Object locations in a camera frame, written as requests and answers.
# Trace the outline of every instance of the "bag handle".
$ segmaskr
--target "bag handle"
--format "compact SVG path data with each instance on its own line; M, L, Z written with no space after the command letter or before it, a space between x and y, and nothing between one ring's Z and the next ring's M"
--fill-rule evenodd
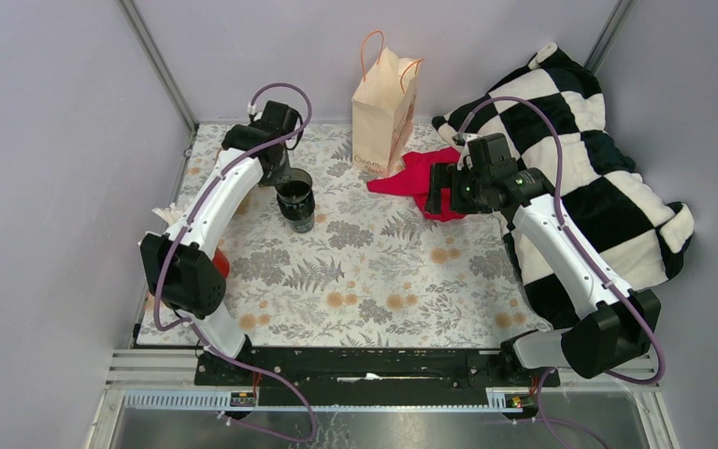
M403 73L400 74L400 90L403 91L403 94L406 93L406 89L403 88L403 77L406 76L406 72L409 71L409 69L411 68L412 65L417 65L417 68L414 69L414 73L420 73L420 63L424 60L425 60L425 58L420 58L420 59L414 61L413 63L409 64L409 66L406 67L405 70L403 70Z
M365 36L365 40L362 41L362 48L359 50L359 60L362 61L362 80L367 81L367 71L365 70L365 44L367 40L373 35L381 35L381 49L379 50L379 59L376 60L376 65L381 62L381 52L383 51L384 36L382 30L376 30L369 35Z

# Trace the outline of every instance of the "black and white checkered blanket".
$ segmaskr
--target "black and white checkered blanket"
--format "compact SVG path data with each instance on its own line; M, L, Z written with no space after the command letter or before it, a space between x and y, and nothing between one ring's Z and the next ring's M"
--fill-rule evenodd
M549 44L486 95L434 118L433 125L452 144L471 110L490 96L502 95L531 101L553 122L564 151L563 202L604 260L638 290L676 276L692 237L692 214L681 202L665 205L635 173L634 161L615 147L604 131L604 96L596 77ZM524 105L491 104L476 114L467 132L504 134L520 167L540 168L554 183L554 141ZM533 310L555 328L576 324L566 291L532 242L517 230L506 231L504 240Z

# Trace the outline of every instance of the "paper bag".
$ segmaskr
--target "paper bag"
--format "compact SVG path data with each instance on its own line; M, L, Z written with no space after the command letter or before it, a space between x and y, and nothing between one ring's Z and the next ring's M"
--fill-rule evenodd
M381 54L365 71L365 43L375 34L381 35ZM384 48L378 30L365 37L361 53L363 77L352 98L353 166L387 176L413 129L422 59L398 58Z

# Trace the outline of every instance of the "wall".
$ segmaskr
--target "wall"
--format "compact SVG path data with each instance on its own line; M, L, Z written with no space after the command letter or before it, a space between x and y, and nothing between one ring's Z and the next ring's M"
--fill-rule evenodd
M684 272L656 289L657 336L682 448L718 447L718 2L641 0L599 77L621 149L696 218Z
M349 120L359 47L379 28L399 56L425 58L415 114L429 119L474 100L550 41L584 62L616 0L136 3L194 115L207 122L245 120L251 95L273 81L307 91L316 119ZM369 62L379 45L368 44Z
M0 1L0 448L81 446L186 134L116 1Z

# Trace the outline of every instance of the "red garment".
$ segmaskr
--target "red garment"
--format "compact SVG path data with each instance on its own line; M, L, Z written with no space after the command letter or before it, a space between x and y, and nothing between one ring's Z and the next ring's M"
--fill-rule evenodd
M403 154L406 168L392 178L374 180L367 183L367 190L377 194L397 196L413 196L417 207L425 218L449 222L464 218L465 215L450 210L450 191L441 191L441 213L434 214L425 211L425 201L428 199L428 189L431 183L431 166L435 163L456 163L461 153L455 148L447 147L437 152L407 152Z

